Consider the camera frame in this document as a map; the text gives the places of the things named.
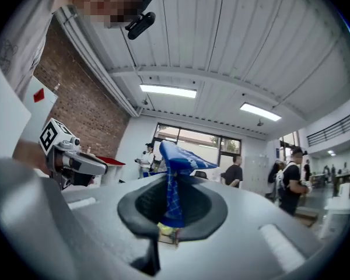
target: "fluorescent light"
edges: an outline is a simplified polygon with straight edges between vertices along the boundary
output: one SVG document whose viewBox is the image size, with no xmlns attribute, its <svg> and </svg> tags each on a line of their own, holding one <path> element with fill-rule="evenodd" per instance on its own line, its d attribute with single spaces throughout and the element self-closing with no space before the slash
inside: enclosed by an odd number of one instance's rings
<svg viewBox="0 0 350 280">
<path fill-rule="evenodd" d="M 250 105 L 247 103 L 244 103 L 240 109 L 247 111 L 247 112 L 250 112 L 250 113 L 254 113 L 256 115 L 259 115 L 259 116 L 262 116 L 265 118 L 268 118 L 268 119 L 273 120 L 273 121 L 278 121 L 279 119 L 281 119 L 280 116 L 278 116 L 274 113 L 268 112 L 266 110 L 263 110 L 261 108 L 258 108 L 256 106 L 253 106 L 253 105 Z"/>
<path fill-rule="evenodd" d="M 152 93 L 162 93 L 164 95 L 173 95 L 173 96 L 184 96 L 191 97 L 194 99 L 196 97 L 196 90 L 191 89 L 182 89 L 170 86 L 159 86 L 159 85 L 140 85 L 141 90 L 144 92 L 152 92 Z"/>
</svg>

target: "window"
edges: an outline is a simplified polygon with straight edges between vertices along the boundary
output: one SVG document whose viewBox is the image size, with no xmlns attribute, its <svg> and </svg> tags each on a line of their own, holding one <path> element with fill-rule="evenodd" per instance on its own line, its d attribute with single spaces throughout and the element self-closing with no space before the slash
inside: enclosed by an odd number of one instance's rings
<svg viewBox="0 0 350 280">
<path fill-rule="evenodd" d="M 217 164 L 221 172 L 233 164 L 233 156 L 241 154 L 241 141 L 170 125 L 158 124 L 153 137 L 156 162 L 162 160 L 159 146 L 162 140 L 172 141 L 204 160 Z"/>
<path fill-rule="evenodd" d="M 240 153 L 240 141 L 223 138 L 220 149 L 222 152 Z"/>
<path fill-rule="evenodd" d="M 295 145 L 295 144 L 294 144 L 294 136 L 293 136 L 293 133 L 290 133 L 289 135 L 285 135 L 283 141 L 284 141 L 285 143 L 289 143 L 289 144 L 291 144 L 291 145 Z"/>
<path fill-rule="evenodd" d="M 168 127 L 166 125 L 159 124 L 157 125 L 157 130 L 154 137 L 176 142 L 177 137 L 179 135 L 179 131 L 179 128 Z"/>
<path fill-rule="evenodd" d="M 292 149 L 299 145 L 298 132 L 295 131 L 280 138 L 280 161 L 290 161 Z"/>
<path fill-rule="evenodd" d="M 200 132 L 181 129 L 177 141 L 178 146 L 200 156 L 206 161 L 218 163 L 218 137 Z"/>
</svg>

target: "brick wall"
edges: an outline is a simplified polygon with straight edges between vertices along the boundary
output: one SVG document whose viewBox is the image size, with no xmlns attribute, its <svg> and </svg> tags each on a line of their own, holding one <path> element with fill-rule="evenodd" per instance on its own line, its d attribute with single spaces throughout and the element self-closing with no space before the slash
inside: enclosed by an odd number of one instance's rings
<svg viewBox="0 0 350 280">
<path fill-rule="evenodd" d="M 51 90 L 60 84 L 50 117 L 80 138 L 82 150 L 90 146 L 95 155 L 115 157 L 130 115 L 90 71 L 56 18 L 34 75 Z"/>
</svg>

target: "ceiling beam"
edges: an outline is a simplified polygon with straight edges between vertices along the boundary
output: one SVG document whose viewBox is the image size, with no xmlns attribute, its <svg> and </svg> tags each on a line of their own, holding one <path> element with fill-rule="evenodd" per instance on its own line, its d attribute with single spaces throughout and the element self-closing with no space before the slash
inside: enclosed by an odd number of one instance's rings
<svg viewBox="0 0 350 280">
<path fill-rule="evenodd" d="M 136 68 L 120 68 L 109 71 L 112 78 L 115 77 L 130 77 L 130 76 L 167 76 L 191 79 L 201 82 L 212 82 L 220 85 L 221 82 L 229 86 L 233 86 L 235 89 L 238 88 L 248 95 L 252 95 L 261 100 L 271 103 L 273 106 L 280 104 L 282 107 L 288 109 L 298 118 L 306 121 L 306 116 L 298 109 L 292 107 L 285 101 L 276 97 L 274 94 L 248 82 L 243 82 L 240 79 L 232 78 L 229 76 L 220 75 L 218 73 L 201 71 L 199 69 L 192 68 L 179 68 L 169 66 L 140 66 Z"/>
<path fill-rule="evenodd" d="M 244 135 L 244 136 L 252 137 L 255 139 L 266 140 L 266 138 L 267 138 L 266 135 L 258 134 L 258 133 L 253 132 L 253 131 L 247 131 L 245 129 L 232 127 L 230 125 L 219 124 L 217 122 L 202 120 L 202 119 L 198 119 L 198 118 L 194 118 L 194 117 L 188 117 L 188 116 L 171 114 L 171 113 L 164 113 L 164 112 L 153 111 L 153 110 L 143 110 L 141 115 L 152 116 L 152 117 L 157 117 L 157 118 L 165 118 L 165 119 L 174 120 L 174 121 L 182 121 L 185 123 L 201 125 L 203 127 L 214 128 L 216 130 L 232 132 L 235 134 Z"/>
</svg>

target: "person in white shirt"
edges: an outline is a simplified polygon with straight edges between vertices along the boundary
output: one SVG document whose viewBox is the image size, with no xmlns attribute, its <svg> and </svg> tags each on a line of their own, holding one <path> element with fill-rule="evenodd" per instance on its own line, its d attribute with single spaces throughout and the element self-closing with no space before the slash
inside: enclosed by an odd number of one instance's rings
<svg viewBox="0 0 350 280">
<path fill-rule="evenodd" d="M 140 164 L 139 173 L 141 179 L 144 177 L 144 172 L 149 172 L 154 161 L 153 143 L 147 143 L 145 145 L 147 151 L 143 153 L 141 159 L 136 159 L 136 162 Z"/>
<path fill-rule="evenodd" d="M 67 5 L 106 27 L 129 23 L 147 7 L 144 0 L 24 0 L 0 35 L 0 68 L 21 100 L 40 62 L 53 14 Z M 50 174 L 37 143 L 20 140 L 13 158 Z"/>
</svg>

